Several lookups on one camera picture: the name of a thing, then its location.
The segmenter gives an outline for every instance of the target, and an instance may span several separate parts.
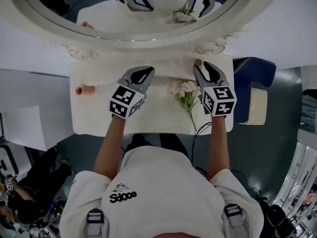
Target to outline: mirror frame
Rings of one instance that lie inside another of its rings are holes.
[[[81,27],[58,16],[39,0],[0,0],[0,13],[14,26],[53,43],[93,50],[134,51],[183,47],[240,30],[273,0],[228,0],[194,24],[145,35],[106,33]]]

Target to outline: sleeve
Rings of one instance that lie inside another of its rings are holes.
[[[264,216],[261,207],[244,189],[229,169],[218,172],[210,183],[219,191],[225,205],[237,204],[245,210],[250,224],[250,237],[258,238],[263,229]]]
[[[31,200],[24,200],[14,212],[16,221],[22,225],[31,225],[43,217],[38,204]]]
[[[60,219],[61,237],[84,236],[87,214],[100,207],[110,182],[108,177],[91,171],[82,171],[76,175]]]

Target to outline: gray floor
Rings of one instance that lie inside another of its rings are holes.
[[[280,70],[267,89],[268,104],[263,126],[235,124],[228,133],[230,167],[246,189],[255,187],[261,195],[274,199],[291,164],[301,117],[302,84],[299,68]],[[193,136],[178,135],[191,157]],[[124,137],[123,147],[132,135]],[[157,134],[146,134],[153,145],[160,146]],[[195,142],[194,167],[207,167],[210,136],[199,136]],[[73,135],[57,145],[75,172],[91,170],[103,138]],[[256,196],[255,189],[250,190]]]

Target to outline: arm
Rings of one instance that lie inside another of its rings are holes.
[[[223,169],[230,169],[225,120],[224,117],[212,117],[207,179],[212,179]]]
[[[121,158],[121,143],[125,119],[113,116],[104,142],[94,165],[94,172],[113,179],[117,175]]]
[[[24,189],[18,187],[15,179],[12,180],[12,185],[13,185],[13,189],[16,191],[16,193],[18,193],[23,198],[23,200],[30,200],[35,202],[35,200],[29,193],[27,193]]]

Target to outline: flower stem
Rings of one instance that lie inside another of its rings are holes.
[[[195,131],[197,132],[197,128],[196,128],[196,125],[195,125],[195,122],[194,122],[194,119],[193,119],[193,115],[192,115],[192,112],[188,112],[189,116],[190,116],[190,119],[192,120],[193,122],[193,125],[194,125],[194,128],[195,128]]]

